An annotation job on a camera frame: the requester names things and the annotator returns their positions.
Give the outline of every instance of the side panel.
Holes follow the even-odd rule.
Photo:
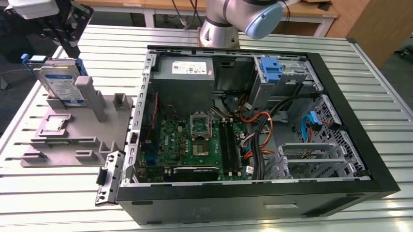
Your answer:
[[[318,194],[239,198],[120,201],[138,224],[203,223],[327,216],[367,196]]]

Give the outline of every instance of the floor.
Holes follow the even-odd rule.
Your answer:
[[[92,24],[113,25],[113,26],[144,26],[143,18],[138,14],[109,13],[104,15],[95,14]],[[178,18],[156,17],[156,26],[164,28],[180,28]],[[194,20],[191,28],[199,26],[198,20]],[[51,56],[56,49],[56,45],[51,41],[45,41],[36,36],[28,37],[29,43],[37,54]],[[0,55],[0,73],[9,70],[24,69],[21,64],[9,63]],[[393,54],[387,62],[381,68],[381,72],[397,90],[399,96],[405,100],[410,108],[413,108],[413,62],[402,60],[398,54]],[[1,75],[9,84],[7,91],[0,90],[0,136],[17,112],[25,96],[35,84],[36,78],[28,71],[16,71]]]

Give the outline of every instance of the metal bracket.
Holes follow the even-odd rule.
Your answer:
[[[95,206],[116,205],[116,194],[120,183],[124,153],[112,152],[105,159],[104,168],[99,169],[96,184],[99,184]]]

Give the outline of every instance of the aluminum table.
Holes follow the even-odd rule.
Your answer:
[[[242,49],[322,55],[401,191],[325,218],[138,225],[119,206],[95,207],[97,167],[20,167],[47,110],[45,90],[36,82],[0,139],[0,231],[413,231],[413,114],[358,45],[345,39],[286,35],[254,41],[240,34],[239,41]],[[104,95],[136,95],[148,44],[196,46],[196,31],[87,27],[80,57]],[[61,48],[55,57],[65,57]]]

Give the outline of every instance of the blue drive bracket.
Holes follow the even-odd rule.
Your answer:
[[[282,65],[274,57],[260,57],[260,69],[264,74],[264,80],[277,83],[282,77]]]

